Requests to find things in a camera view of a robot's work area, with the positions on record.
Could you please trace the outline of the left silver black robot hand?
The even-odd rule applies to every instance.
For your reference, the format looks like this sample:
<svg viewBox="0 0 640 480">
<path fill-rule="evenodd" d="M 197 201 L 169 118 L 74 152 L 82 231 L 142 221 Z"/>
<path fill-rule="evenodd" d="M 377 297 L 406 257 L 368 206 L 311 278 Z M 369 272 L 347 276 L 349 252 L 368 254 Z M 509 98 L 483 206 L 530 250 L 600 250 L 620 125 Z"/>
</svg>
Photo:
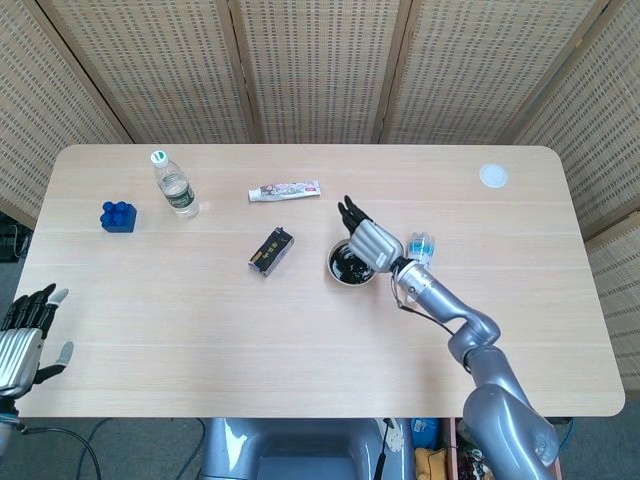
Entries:
<svg viewBox="0 0 640 480">
<path fill-rule="evenodd" d="M 69 294 L 50 284 L 31 295 L 22 295 L 1 319 L 1 399 L 15 401 L 34 385 L 59 375 L 69 365 L 74 344 L 66 342 L 58 359 L 41 367 L 41 356 L 56 312 Z"/>
</svg>

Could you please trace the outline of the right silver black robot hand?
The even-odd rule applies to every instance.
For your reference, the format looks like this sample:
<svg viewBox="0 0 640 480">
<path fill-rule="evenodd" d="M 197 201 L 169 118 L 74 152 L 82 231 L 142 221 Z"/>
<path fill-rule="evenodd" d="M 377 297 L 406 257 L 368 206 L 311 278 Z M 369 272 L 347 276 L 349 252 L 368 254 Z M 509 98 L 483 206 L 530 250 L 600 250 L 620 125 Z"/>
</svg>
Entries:
<svg viewBox="0 0 640 480">
<path fill-rule="evenodd" d="M 375 272 L 393 272 L 404 253 L 400 240 L 374 222 L 348 195 L 338 203 L 338 210 L 349 232 L 350 250 Z"/>
</svg>

